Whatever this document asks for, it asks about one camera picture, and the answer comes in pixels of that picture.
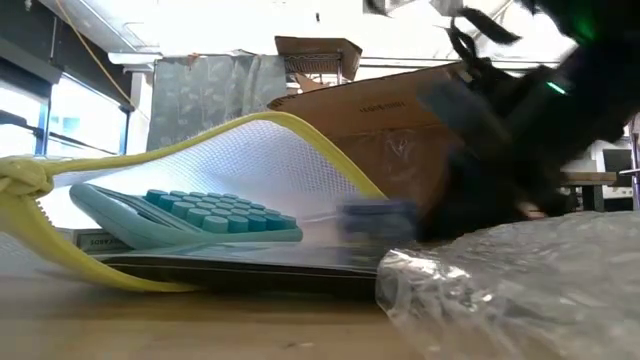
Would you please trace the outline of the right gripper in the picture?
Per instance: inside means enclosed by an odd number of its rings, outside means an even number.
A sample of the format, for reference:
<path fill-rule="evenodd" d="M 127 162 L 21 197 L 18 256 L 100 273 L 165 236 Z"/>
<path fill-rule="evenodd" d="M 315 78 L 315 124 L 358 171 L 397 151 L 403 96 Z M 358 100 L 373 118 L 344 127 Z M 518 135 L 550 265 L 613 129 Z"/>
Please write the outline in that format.
<path fill-rule="evenodd" d="M 448 159 L 444 192 L 418 223 L 422 241 L 526 219 L 523 203 L 566 210 L 563 167 L 596 141 L 614 142 L 640 112 L 640 44 L 578 46 L 479 96 L 456 80 L 417 100 L 465 143 Z"/>

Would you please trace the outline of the brown taped cardboard box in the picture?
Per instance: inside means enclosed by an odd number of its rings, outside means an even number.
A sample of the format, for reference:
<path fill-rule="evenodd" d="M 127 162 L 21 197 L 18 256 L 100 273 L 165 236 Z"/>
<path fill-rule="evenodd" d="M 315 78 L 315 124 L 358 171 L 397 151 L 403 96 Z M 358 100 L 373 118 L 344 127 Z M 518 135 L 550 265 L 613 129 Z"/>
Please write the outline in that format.
<path fill-rule="evenodd" d="M 388 197 L 427 211 L 442 196 L 449 152 L 462 144 L 418 94 L 464 69 L 452 63 L 272 100 L 315 127 Z"/>

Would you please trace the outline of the small blue box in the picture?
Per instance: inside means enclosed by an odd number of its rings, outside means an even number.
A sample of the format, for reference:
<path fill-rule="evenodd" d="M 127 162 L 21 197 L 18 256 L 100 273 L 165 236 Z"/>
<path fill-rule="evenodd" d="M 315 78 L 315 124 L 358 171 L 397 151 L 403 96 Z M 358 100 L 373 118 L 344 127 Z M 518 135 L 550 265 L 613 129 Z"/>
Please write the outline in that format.
<path fill-rule="evenodd" d="M 417 233 L 418 211 L 413 202 L 398 199 L 353 198 L 337 208 L 342 240 L 371 245 L 409 243 Z"/>

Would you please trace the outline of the clear bubble wrap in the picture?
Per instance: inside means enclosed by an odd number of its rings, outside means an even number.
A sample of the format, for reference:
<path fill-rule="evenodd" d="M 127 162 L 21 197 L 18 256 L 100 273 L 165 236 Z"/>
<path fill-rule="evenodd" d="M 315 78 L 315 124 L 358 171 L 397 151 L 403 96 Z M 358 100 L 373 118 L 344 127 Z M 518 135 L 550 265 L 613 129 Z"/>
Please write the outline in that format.
<path fill-rule="evenodd" d="M 640 360 L 640 212 L 394 249 L 376 299 L 425 360 Z"/>

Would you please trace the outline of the clear pouch with green edge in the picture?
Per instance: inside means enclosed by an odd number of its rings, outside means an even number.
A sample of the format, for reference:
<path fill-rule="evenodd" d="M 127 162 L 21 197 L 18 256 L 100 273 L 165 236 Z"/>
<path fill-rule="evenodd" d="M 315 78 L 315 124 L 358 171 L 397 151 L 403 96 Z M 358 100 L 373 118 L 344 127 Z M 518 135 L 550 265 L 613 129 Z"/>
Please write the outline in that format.
<path fill-rule="evenodd" d="M 79 275 L 83 280 L 138 292 L 188 292 L 190 286 L 127 275 L 81 251 L 54 228 L 50 213 L 65 201 L 60 186 L 97 180 L 118 190 L 179 183 L 197 191 L 264 198 L 269 192 L 309 195 L 316 204 L 379 187 L 337 146 L 304 120 L 283 112 L 244 116 L 180 143 L 136 155 L 70 159 L 0 158 L 0 255 L 3 237 Z M 42 198 L 49 198 L 41 205 Z"/>

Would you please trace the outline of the teal small item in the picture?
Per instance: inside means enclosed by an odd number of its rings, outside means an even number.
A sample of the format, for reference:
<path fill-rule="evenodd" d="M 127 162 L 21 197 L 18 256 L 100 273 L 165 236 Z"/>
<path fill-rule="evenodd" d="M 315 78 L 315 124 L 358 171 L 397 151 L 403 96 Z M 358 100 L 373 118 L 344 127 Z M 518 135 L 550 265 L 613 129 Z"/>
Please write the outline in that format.
<path fill-rule="evenodd" d="M 145 280 L 226 293 L 371 298 L 386 249 L 301 243 L 186 245 L 100 254 L 101 263 Z"/>

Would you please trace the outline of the teal calculator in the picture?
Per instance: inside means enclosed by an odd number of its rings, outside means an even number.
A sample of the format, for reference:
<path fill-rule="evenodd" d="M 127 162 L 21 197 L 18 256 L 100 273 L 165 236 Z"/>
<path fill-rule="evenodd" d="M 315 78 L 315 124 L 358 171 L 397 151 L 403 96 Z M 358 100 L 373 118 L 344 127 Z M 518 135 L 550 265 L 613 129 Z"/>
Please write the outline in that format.
<path fill-rule="evenodd" d="M 231 193 L 149 189 L 129 195 L 82 183 L 71 186 L 69 195 L 103 230 L 135 250 L 303 239 L 294 217 Z"/>

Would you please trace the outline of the white card box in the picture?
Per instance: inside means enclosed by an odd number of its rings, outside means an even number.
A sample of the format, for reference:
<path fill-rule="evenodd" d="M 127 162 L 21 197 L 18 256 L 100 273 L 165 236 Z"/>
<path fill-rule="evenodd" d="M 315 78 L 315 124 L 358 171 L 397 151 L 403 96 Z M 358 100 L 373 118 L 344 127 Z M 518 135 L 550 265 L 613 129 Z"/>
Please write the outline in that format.
<path fill-rule="evenodd" d="M 66 240 L 86 253 L 130 251 L 131 247 L 103 229 L 69 229 L 56 227 Z"/>

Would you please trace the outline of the wooden workbench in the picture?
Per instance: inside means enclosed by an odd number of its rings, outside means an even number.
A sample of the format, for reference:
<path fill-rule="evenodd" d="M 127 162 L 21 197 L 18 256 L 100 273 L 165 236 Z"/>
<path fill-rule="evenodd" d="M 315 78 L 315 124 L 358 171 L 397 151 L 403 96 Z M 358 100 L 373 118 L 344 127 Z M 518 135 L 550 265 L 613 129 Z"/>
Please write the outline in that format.
<path fill-rule="evenodd" d="M 563 186 L 580 189 L 584 211 L 604 212 L 603 186 L 613 185 L 617 180 L 614 172 L 565 172 Z"/>

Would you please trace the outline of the black monitor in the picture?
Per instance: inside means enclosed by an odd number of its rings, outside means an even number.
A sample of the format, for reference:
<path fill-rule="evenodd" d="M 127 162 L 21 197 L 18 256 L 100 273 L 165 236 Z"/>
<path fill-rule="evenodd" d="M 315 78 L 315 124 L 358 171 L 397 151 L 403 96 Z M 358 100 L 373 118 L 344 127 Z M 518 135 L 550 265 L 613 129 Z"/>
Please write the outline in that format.
<path fill-rule="evenodd" d="M 602 155 L 606 172 L 619 173 L 632 168 L 630 149 L 604 149 Z"/>

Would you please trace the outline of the small cardboard box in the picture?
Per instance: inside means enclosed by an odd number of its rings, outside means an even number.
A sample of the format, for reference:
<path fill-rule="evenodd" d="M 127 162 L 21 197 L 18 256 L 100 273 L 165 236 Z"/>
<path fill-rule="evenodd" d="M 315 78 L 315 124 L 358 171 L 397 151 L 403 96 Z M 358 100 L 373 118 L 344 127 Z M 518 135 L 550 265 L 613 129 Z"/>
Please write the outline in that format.
<path fill-rule="evenodd" d="M 363 50 L 345 38 L 303 38 L 276 36 L 274 38 L 278 56 L 289 54 L 342 55 L 343 77 L 352 81 L 358 71 Z"/>

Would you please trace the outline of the grey leaf-patterned partition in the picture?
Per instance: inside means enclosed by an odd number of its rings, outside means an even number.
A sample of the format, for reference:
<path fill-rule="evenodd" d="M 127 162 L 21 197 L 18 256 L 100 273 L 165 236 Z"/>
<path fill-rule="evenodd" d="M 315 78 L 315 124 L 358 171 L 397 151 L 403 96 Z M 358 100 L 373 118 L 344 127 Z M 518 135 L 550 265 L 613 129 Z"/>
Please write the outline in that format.
<path fill-rule="evenodd" d="M 155 63 L 149 151 L 176 144 L 286 94 L 284 61 L 273 55 L 163 58 Z"/>

